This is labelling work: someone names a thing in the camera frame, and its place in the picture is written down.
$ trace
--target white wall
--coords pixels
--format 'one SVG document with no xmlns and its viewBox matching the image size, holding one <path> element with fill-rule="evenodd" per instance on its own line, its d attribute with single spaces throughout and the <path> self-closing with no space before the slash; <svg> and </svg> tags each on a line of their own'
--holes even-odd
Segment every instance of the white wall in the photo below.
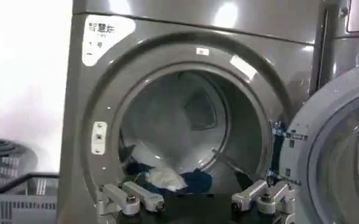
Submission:
<svg viewBox="0 0 359 224">
<path fill-rule="evenodd" d="M 0 1 L 0 138 L 60 164 L 72 0 Z"/>
</svg>

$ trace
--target gray washing machine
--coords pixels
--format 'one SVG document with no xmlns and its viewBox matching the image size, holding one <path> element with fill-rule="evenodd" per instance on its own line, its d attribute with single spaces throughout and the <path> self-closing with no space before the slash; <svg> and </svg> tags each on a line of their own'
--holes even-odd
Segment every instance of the gray washing machine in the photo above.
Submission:
<svg viewBox="0 0 359 224">
<path fill-rule="evenodd" d="M 280 173 L 300 180 L 298 223 L 359 223 L 359 0 L 325 5 L 319 85 L 289 131 Z"/>
</svg>

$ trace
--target label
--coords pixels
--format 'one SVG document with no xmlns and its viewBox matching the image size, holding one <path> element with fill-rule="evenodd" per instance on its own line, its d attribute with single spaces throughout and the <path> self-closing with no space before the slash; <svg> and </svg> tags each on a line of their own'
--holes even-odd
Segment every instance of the label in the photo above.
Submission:
<svg viewBox="0 0 359 224">
<path fill-rule="evenodd" d="M 88 15 L 83 34 L 83 64 L 94 66 L 111 47 L 132 34 L 135 29 L 135 22 L 128 18 Z"/>
<path fill-rule="evenodd" d="M 254 78 L 255 74 L 257 73 L 257 70 L 254 67 L 252 67 L 249 63 L 247 63 L 237 55 L 234 55 L 232 57 L 230 63 L 234 67 L 239 69 L 239 71 L 241 71 L 244 75 L 246 75 L 249 81 L 251 81 Z"/>
<path fill-rule="evenodd" d="M 103 121 L 94 122 L 91 134 L 91 152 L 94 155 L 103 155 L 106 151 L 107 123 Z"/>
<path fill-rule="evenodd" d="M 203 47 L 197 47 L 197 54 L 209 56 L 209 49 Z"/>
</svg>

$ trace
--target door glass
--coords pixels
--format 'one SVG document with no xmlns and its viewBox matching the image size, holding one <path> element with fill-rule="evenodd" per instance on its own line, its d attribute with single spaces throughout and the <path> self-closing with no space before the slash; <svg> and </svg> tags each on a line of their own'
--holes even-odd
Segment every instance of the door glass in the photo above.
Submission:
<svg viewBox="0 0 359 224">
<path fill-rule="evenodd" d="M 322 203 L 334 223 L 359 223 L 359 108 L 327 138 L 317 169 Z"/>
<path fill-rule="evenodd" d="M 151 82 L 121 126 L 119 158 L 129 179 L 150 191 L 239 192 L 265 157 L 251 101 L 212 73 L 183 71 Z"/>
</svg>

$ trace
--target washing machine drum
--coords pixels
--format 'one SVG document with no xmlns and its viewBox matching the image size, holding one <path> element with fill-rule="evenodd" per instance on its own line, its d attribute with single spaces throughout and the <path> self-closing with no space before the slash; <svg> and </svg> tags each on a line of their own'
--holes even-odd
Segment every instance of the washing machine drum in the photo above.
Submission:
<svg viewBox="0 0 359 224">
<path fill-rule="evenodd" d="M 297 223 L 359 223 L 359 68 L 319 90 L 283 144 L 280 173 L 302 182 Z"/>
<path fill-rule="evenodd" d="M 235 193 L 264 173 L 258 114 L 232 82 L 202 71 L 164 75 L 145 86 L 124 113 L 119 160 L 127 180 L 164 193 Z"/>
</svg>

